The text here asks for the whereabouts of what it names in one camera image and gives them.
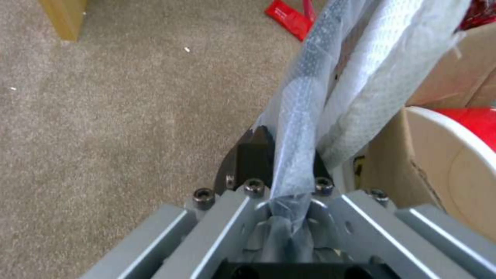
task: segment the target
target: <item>plastic wrapping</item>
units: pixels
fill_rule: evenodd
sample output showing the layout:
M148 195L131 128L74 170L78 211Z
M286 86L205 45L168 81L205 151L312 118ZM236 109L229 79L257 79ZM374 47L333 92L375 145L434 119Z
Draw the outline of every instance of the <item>plastic wrapping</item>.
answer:
M291 239L299 239L297 234L307 233L297 231L302 226L315 186L313 160L317 120L327 96L329 75L338 62L341 43L371 2L335 0L327 4L280 91L254 125L267 126L276 139L271 210L274 216L286 218L291 225L273 225L270 234L275 240L281 239L277 236L288 235L284 232L287 229ZM311 245L301 248L312 250ZM298 246L289 249L294 253L286 251L287 259L291 254L308 254Z
M390 53L319 140L318 151L328 169L349 159L372 140L405 104L441 56L457 42L453 31L468 4L468 0L422 2Z
M312 260L313 242L304 219L314 191L317 140L329 171L370 141L454 44L452 32L468 2L384 0L364 21L370 19L369 27L349 36L353 47L363 32L348 59L341 57L342 45L347 45L343 41L378 1L329 1L280 90L253 127L266 126L276 139L273 217L263 261ZM329 78L337 72L338 61L344 67L343 78L333 88ZM333 97L336 90L340 93ZM322 114L324 104L333 119Z

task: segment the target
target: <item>hex socket screw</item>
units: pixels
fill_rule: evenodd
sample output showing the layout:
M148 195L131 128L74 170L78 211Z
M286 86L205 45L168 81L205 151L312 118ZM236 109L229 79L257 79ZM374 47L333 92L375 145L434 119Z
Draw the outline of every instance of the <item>hex socket screw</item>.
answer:
M315 178L315 194L319 196L330 196L334 189L332 179L327 177Z
M258 199L263 197L265 183L258 178L250 178L243 183L243 189L246 195L253 199Z
M215 193L209 188L199 188L193 193L193 204L199 210L209 210L215 203Z

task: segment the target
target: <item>screw hole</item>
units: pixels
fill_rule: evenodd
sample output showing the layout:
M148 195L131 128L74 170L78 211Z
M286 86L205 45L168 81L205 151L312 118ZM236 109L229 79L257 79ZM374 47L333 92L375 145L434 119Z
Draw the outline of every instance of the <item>screw hole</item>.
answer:
M258 186L258 185L260 185L260 182L258 180L250 180L248 182L248 185L250 185L250 186Z
M344 226L345 226L347 233L353 234L353 226L351 225L351 223L349 221L344 222Z
M330 185L331 182L329 181L329 179L327 179L325 177L319 177L319 178L317 178L317 184L320 184L320 185Z

